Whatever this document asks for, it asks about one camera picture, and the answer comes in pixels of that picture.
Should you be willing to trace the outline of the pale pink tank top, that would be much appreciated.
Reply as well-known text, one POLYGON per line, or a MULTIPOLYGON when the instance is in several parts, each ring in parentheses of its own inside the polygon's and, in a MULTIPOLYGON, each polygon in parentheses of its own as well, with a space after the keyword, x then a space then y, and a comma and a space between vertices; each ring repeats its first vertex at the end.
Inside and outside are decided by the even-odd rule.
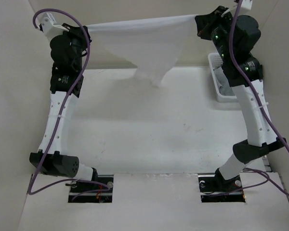
POLYGON ((195 15, 180 15, 88 25, 103 47, 113 55, 136 65, 134 74, 160 87, 168 71, 176 64, 195 15))

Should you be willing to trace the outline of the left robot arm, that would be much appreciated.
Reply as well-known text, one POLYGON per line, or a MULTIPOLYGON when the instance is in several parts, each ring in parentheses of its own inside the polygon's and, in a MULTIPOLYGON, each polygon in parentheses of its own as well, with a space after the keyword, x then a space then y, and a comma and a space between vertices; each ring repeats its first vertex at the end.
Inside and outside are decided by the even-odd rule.
POLYGON ((38 151, 30 154, 29 161, 41 174, 82 180, 83 188, 93 192, 98 188, 96 170, 81 164, 67 150, 70 120, 84 79, 82 58, 90 36, 86 27, 50 21, 42 22, 40 29, 50 41, 53 59, 51 104, 42 142, 38 151))

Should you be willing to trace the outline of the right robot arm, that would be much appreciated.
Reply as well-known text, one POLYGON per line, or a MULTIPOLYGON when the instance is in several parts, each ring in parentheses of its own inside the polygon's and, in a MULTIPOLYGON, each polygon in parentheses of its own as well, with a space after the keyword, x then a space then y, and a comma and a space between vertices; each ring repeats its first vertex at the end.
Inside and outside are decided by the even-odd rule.
POLYGON ((267 122, 269 113, 263 91, 263 66, 251 54, 261 36, 258 22, 251 16, 240 15, 230 37, 233 17, 226 7, 195 17, 197 35, 211 40, 220 55, 222 70, 242 110, 247 139, 233 145, 231 157, 215 171, 214 185, 226 190, 246 165, 270 152, 284 147, 267 122))

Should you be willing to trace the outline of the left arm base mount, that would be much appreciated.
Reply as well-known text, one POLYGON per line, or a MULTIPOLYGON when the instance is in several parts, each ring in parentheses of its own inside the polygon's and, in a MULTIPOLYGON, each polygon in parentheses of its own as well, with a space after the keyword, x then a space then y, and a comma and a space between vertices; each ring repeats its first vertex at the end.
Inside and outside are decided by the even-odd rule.
POLYGON ((66 186, 69 187, 68 203, 112 203, 114 176, 101 175, 95 181, 97 182, 95 184, 79 181, 67 183, 66 186))

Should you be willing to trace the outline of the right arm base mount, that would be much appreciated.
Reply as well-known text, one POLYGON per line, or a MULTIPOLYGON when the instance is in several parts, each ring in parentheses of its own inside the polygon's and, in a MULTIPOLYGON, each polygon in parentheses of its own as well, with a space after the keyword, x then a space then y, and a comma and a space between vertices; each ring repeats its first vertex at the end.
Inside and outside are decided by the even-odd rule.
POLYGON ((200 199, 203 203, 244 203, 240 176, 219 183, 214 174, 198 175, 200 199))

